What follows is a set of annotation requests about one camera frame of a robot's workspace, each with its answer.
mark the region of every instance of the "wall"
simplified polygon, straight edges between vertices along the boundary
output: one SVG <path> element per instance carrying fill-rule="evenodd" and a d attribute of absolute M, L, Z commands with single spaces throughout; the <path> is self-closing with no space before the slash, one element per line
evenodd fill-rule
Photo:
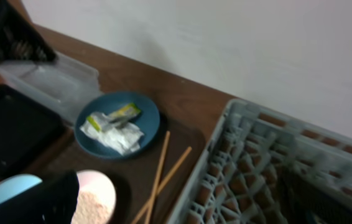
<path fill-rule="evenodd" d="M 32 20 L 352 137 L 352 0 L 25 0 Z"/>

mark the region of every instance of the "gray plastic basket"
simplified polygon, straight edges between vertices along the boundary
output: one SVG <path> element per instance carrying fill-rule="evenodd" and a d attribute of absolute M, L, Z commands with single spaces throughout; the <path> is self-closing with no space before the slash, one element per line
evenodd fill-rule
<path fill-rule="evenodd" d="M 168 223 L 287 223 L 276 194 L 282 166 L 352 200 L 352 139 L 231 100 Z"/>

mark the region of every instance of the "pair of chopsticks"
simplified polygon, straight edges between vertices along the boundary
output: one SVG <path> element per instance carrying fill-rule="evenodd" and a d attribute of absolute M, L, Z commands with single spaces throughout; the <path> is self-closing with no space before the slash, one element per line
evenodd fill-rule
<path fill-rule="evenodd" d="M 164 166 L 165 156 L 166 156 L 168 143 L 169 143 L 169 137 L 170 137 L 170 131 L 167 131 L 166 132 L 166 136 L 165 136 L 164 145 L 162 146 L 162 151 L 161 151 L 161 155 L 160 155 L 160 158 L 159 158 L 157 173 L 155 175 L 154 184 L 152 186 L 151 196 L 145 202 L 145 204 L 140 209 L 140 211 L 136 215 L 136 217 L 133 219 L 132 224 L 136 224 L 146 211 L 147 211 L 147 215 L 146 215 L 146 220 L 145 220 L 144 223 L 145 224 L 149 224 L 150 223 L 150 219 L 151 219 L 151 215 L 152 215 L 152 209 L 154 208 L 156 196 L 159 195 L 161 193 L 161 191 L 165 188 L 165 186 L 168 184 L 169 180 L 173 177 L 173 175 L 176 173 L 176 171 L 178 170 L 180 165 L 182 165 L 183 161 L 186 159 L 186 157 L 188 156 L 188 154 L 192 150 L 191 147 L 188 147 L 186 149 L 186 151 L 178 159 L 178 161 L 175 163 L 175 165 L 171 168 L 169 173 L 165 176 L 165 178 L 162 180 L 162 182 L 158 185 L 159 179 L 160 179 L 161 173 L 162 173 L 162 168 Z"/>

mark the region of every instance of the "light blue bowl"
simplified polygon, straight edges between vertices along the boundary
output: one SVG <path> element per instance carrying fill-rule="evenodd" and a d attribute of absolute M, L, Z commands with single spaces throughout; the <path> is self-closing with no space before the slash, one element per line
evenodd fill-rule
<path fill-rule="evenodd" d="M 109 114 L 113 111 L 121 109 L 128 103 L 135 103 L 136 106 L 142 111 L 138 117 L 130 121 L 137 125 L 144 133 L 144 136 L 139 140 L 141 148 L 136 152 L 122 156 L 114 149 L 106 147 L 100 142 L 89 138 L 80 130 L 80 126 L 86 121 L 86 117 L 92 114 L 92 112 L 98 111 Z M 105 159 L 125 159 L 142 152 L 142 150 L 154 138 L 158 131 L 159 124 L 160 115 L 158 108 L 150 98 L 139 93 L 119 91 L 116 93 L 103 95 L 86 105 L 76 120 L 74 133 L 75 139 L 86 152 Z"/>
<path fill-rule="evenodd" d="M 9 200 L 42 182 L 37 176 L 20 174 L 0 182 L 0 203 Z"/>

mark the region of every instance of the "wooden table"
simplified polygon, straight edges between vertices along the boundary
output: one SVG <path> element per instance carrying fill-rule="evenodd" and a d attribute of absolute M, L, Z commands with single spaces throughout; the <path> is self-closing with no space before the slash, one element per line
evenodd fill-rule
<path fill-rule="evenodd" d="M 20 0 L 11 4 L 28 20 Z M 137 62 L 71 37 L 34 25 L 57 51 L 98 69 L 101 90 L 138 91 L 154 100 L 161 112 L 202 131 L 206 140 L 231 95 L 161 69 Z M 68 130 L 51 147 L 64 148 L 73 140 Z"/>

